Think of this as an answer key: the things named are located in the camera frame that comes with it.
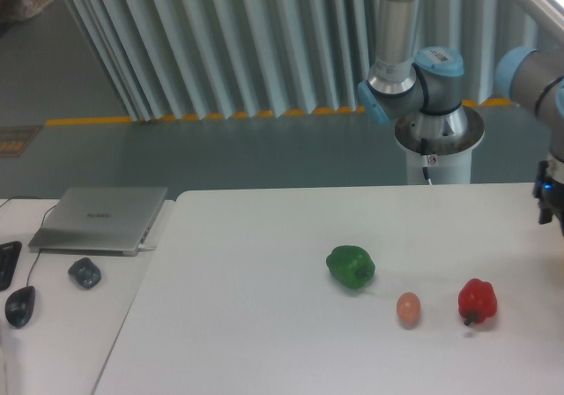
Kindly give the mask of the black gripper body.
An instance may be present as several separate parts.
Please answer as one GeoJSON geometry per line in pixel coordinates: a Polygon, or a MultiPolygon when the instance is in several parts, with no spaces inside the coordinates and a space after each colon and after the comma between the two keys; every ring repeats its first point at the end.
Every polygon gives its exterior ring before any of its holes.
{"type": "Polygon", "coordinates": [[[533,197],[538,201],[538,224],[551,223],[556,218],[563,231],[563,162],[542,160],[533,185],[533,197]]]}

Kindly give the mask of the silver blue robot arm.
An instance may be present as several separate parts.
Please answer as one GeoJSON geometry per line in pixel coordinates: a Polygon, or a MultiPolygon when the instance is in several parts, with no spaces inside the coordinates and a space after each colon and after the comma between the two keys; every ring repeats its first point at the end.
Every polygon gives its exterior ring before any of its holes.
{"type": "MultiPolygon", "coordinates": [[[[414,47],[419,0],[381,0],[375,63],[358,86],[378,123],[393,122],[410,184],[467,183],[473,149],[485,134],[481,116],[462,102],[464,60],[454,49],[414,47]]],[[[521,46],[498,62],[500,92],[550,131],[532,190],[539,222],[563,217],[563,51],[521,46]]]]}

